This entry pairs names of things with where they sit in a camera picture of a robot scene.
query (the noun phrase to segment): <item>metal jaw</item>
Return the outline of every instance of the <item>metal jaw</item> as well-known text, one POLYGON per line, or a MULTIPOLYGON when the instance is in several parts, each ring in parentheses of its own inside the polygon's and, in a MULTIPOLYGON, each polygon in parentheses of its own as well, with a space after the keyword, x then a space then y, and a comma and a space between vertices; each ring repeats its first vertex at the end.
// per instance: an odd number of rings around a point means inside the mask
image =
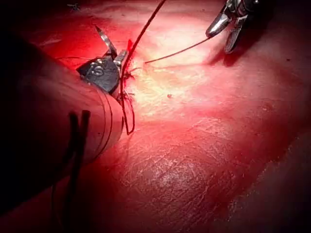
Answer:
POLYGON ((249 13, 249 10, 245 8, 245 0, 228 0, 207 29, 206 36, 208 38, 213 38, 235 20, 235 26, 229 32, 224 48, 225 53, 232 53, 238 43, 243 25, 246 22, 249 13))
POLYGON ((108 36, 105 35, 99 27, 95 26, 95 28, 101 39, 107 45, 108 51, 103 57, 97 57, 86 62, 77 68, 77 71, 80 73, 83 80, 97 85, 101 90, 108 92, 116 98, 119 95, 122 64, 128 52, 122 50, 120 54, 118 54, 108 36))

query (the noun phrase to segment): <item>skin surface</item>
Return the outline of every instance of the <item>skin surface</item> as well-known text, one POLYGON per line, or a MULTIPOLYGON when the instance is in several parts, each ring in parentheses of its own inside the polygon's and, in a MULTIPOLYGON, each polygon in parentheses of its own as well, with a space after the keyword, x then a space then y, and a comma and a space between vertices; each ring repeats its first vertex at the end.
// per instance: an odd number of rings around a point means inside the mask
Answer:
MULTIPOLYGON (((15 30, 52 57, 105 52, 92 24, 120 51, 155 1, 93 1, 80 12, 33 19, 15 30)), ((126 83, 136 131, 81 174, 72 230, 80 232, 299 232, 311 194, 310 32, 305 6, 276 1, 237 51, 227 31, 205 39, 222 1, 167 1, 141 40, 126 83)), ((80 60, 62 60, 72 69, 80 60)), ((58 185, 62 207, 66 180, 58 185)), ((50 190, 0 219, 1 232, 57 231, 50 190)))

